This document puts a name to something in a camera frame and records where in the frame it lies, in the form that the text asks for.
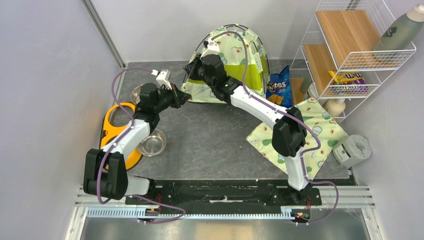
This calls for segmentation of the green avocado-print pet tent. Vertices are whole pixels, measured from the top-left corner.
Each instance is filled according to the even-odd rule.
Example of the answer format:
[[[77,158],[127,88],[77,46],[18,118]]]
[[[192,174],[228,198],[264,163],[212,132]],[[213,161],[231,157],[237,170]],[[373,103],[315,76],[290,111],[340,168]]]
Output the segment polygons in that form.
[[[194,60],[197,54],[202,54],[206,47],[203,41],[207,41],[220,33],[227,31],[237,32],[242,36],[247,49],[247,58],[245,58],[244,45],[240,38],[233,33],[226,33],[217,37],[214,41],[219,45],[220,56],[226,73],[242,81],[246,59],[247,72],[245,84],[252,91],[265,98],[266,87],[270,81],[268,56],[265,47],[259,36],[250,28],[239,24],[227,24],[210,32],[195,48],[189,63]],[[224,104],[224,101],[218,100],[213,94],[211,88],[206,83],[185,77],[181,90],[191,95],[192,103]]]

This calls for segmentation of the long black tent pole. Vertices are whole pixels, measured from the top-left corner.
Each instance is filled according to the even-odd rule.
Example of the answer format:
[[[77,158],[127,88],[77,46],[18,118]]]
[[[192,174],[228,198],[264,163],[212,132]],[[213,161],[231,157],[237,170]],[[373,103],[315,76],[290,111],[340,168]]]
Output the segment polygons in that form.
[[[205,78],[205,67],[202,62],[202,58],[205,52],[207,52],[209,47],[209,40],[203,40],[201,44],[203,44],[203,49],[199,52],[195,51],[192,59],[189,63],[183,67],[183,70],[186,73],[186,79],[192,81],[200,81],[203,82]]]

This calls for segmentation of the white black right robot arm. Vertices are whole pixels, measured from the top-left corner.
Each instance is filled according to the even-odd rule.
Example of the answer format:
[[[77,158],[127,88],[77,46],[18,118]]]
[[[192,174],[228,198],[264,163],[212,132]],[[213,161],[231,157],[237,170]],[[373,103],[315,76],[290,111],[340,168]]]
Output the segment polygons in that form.
[[[306,125],[296,107],[289,109],[273,104],[248,89],[240,80],[227,74],[224,63],[216,54],[194,59],[184,67],[191,80],[202,81],[209,86],[214,96],[236,108],[240,108],[261,120],[272,130],[271,145],[283,156],[288,184],[289,200],[300,205],[309,198],[306,189],[306,168],[301,152],[306,144]]]

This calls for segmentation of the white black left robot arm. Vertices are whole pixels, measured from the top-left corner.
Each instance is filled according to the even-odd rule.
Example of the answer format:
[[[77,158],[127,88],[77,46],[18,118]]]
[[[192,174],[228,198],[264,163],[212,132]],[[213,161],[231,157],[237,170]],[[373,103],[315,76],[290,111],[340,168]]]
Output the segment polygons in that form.
[[[156,129],[162,111],[169,107],[178,109],[191,97],[173,83],[170,87],[157,87],[154,83],[143,84],[139,102],[128,125],[103,148],[92,148],[87,152],[83,175],[84,192],[97,196],[100,204],[123,198],[129,186],[127,158]]]

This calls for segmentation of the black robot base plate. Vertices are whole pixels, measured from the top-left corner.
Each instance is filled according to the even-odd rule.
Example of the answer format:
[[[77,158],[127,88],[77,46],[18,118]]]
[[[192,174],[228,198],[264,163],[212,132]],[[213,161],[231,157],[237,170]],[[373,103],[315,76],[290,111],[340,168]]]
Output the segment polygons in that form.
[[[155,180],[146,198],[186,214],[277,214],[281,207],[321,206],[318,188],[295,196],[286,179]]]

